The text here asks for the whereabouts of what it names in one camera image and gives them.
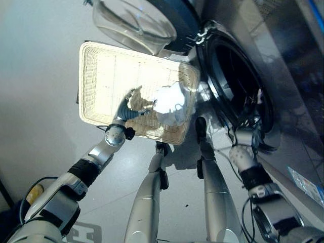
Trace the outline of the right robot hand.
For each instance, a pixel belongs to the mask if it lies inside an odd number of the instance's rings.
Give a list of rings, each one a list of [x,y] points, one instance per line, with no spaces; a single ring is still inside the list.
[[[264,101],[263,92],[258,89],[257,93],[249,98],[245,104],[244,126],[248,128],[263,130]]]

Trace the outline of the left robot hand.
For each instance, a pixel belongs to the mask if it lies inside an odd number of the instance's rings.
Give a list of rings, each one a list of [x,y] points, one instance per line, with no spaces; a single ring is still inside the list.
[[[114,115],[113,123],[121,125],[121,124],[126,123],[128,120],[131,120],[131,119],[137,118],[139,116],[144,116],[144,115],[151,113],[152,108],[143,108],[140,110],[132,110],[128,107],[128,103],[129,103],[130,99],[133,97],[135,91],[136,91],[136,89],[130,89],[125,94],[125,96],[121,100],[121,102],[118,106],[118,109]]]

